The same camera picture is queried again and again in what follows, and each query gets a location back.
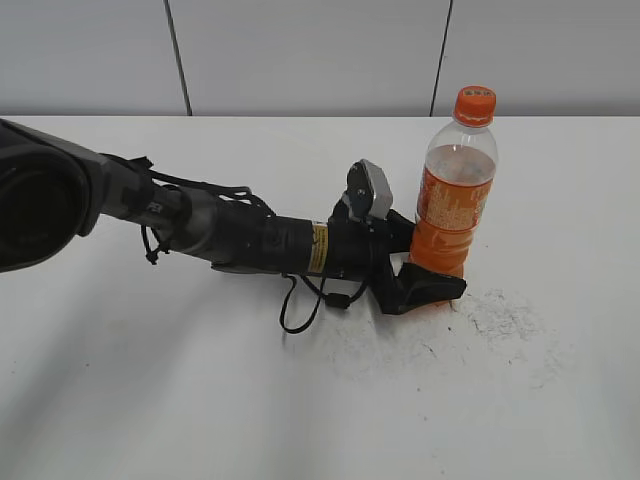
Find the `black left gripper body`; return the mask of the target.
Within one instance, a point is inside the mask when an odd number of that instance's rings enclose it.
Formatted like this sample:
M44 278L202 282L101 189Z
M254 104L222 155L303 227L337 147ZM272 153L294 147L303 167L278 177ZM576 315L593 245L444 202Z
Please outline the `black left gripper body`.
M396 312L398 282L390 256L406 250L389 249L388 214L385 220L354 221L349 218L345 201L334 206L329 217L329 251L327 276L333 279L358 282L351 295L329 293L327 305L345 310L369 289L382 313Z

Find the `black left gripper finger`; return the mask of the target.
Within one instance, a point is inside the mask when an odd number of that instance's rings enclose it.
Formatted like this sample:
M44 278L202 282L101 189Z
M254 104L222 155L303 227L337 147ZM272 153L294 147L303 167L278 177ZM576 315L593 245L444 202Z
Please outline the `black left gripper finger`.
M467 288L463 278L432 272L413 263L404 263L396 280L397 313L459 299Z
M396 210L388 212L389 249L409 250L415 223L402 216Z

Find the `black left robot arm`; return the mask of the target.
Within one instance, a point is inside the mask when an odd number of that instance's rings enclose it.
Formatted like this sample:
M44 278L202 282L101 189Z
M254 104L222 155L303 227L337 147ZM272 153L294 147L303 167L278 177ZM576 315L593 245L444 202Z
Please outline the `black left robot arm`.
M329 279L371 292L381 311L400 315L460 298L463 279L411 263L415 226L392 206L389 184L360 160L326 222L277 215L248 187L190 181L3 121L1 124L1 268L25 269L86 236L106 215L138 224L146 259L178 252L214 270L275 274L304 283L319 303L346 309L354 295L329 293Z

